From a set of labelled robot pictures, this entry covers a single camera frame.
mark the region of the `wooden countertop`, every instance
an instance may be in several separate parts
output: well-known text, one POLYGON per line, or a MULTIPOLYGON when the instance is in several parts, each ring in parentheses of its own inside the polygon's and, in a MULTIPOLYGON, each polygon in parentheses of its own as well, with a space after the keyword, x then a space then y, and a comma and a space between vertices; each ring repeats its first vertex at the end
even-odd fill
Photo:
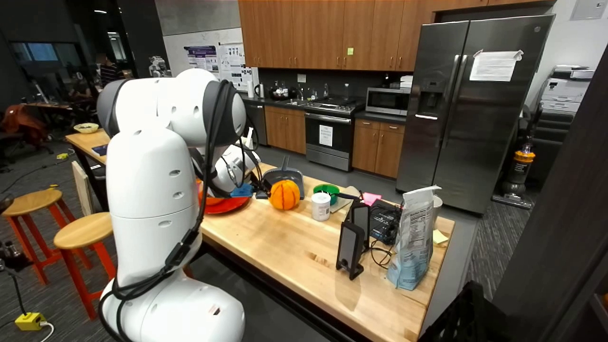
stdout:
MULTIPOLYGON (((370 341, 418 341, 448 242, 435 246, 429 273, 416 292, 397 292, 368 254, 361 259, 365 273, 349 282, 336 271, 340 223, 347 210, 327 223, 313 221, 308 200, 319 183, 306 178, 306 200, 296 212, 281 214, 266 200, 251 200, 237 214, 205 217, 201 233, 370 341)), ((437 231, 450 238, 454 223, 439 217, 437 231)))
POLYGON ((97 160, 99 164, 106 164, 106 157, 95 155, 95 147, 102 147, 110 143, 106 132, 99 130, 95 134, 72 134, 64 138, 70 145, 78 151, 85 153, 89 159, 97 160))

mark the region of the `white paper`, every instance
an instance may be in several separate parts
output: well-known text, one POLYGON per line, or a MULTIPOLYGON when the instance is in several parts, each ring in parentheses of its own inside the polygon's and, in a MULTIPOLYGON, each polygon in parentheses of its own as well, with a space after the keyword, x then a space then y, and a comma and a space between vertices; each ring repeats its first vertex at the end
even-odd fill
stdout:
POLYGON ((522 52, 480 52, 475 56, 471 83, 511 83, 522 52))
POLYGON ((334 145, 334 128, 319 126, 319 145, 323 145, 323 147, 334 145))

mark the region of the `wooden stool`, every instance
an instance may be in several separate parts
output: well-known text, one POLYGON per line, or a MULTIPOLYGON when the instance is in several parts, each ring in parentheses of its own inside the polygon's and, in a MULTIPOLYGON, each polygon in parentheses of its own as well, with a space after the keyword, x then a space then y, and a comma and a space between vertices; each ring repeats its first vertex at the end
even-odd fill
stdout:
POLYGON ((116 278, 116 267, 102 246, 102 240, 112 235, 112 221, 108 214, 95 214, 89 217, 81 217, 70 225, 66 225, 62 231, 55 236, 55 246, 61 252, 61 257, 64 265, 68 267, 68 274, 72 278, 72 284, 76 288, 76 293, 91 320, 97 318, 95 314, 95 301, 99 299, 100 292, 91 293, 78 271, 76 257, 78 250, 81 248, 93 248, 97 254, 97 259, 100 261, 100 267, 108 280, 116 278))
POLYGON ((38 280, 45 286, 47 280, 45 280, 43 269, 47 269, 49 265, 59 261, 59 254, 51 252, 45 246, 43 238, 38 233, 36 223, 30 217, 34 212, 40 212, 43 208, 49 210, 49 214, 59 229, 62 229, 64 225, 74 221, 72 212, 68 210, 68 206, 64 206, 64 202, 61 200, 61 191, 57 191, 57 189, 45 189, 40 193, 32 193, 32 195, 15 198, 15 202, 2 216, 5 217, 7 225, 11 227, 23 254, 34 265, 34 273, 36 273, 38 280), (24 235, 24 227, 19 221, 28 229, 30 236, 36 240, 38 250, 43 255, 43 261, 36 257, 36 252, 24 235))

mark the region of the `green object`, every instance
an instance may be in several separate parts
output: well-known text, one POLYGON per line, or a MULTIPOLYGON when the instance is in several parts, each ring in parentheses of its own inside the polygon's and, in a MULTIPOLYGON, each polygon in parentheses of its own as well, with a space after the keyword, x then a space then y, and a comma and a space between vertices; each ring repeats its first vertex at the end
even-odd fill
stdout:
POLYGON ((334 206, 338 202, 340 189, 332 187, 332 185, 317 185, 311 193, 313 195, 317 195, 317 193, 328 195, 328 198, 330 198, 328 204, 334 206))

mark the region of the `stainless steel refrigerator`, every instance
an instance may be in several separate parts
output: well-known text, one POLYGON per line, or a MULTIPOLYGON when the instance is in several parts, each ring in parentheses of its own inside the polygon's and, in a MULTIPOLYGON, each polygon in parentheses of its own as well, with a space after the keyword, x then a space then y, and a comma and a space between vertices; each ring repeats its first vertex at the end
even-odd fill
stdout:
POLYGON ((484 214, 553 16, 423 26, 397 191, 484 214))

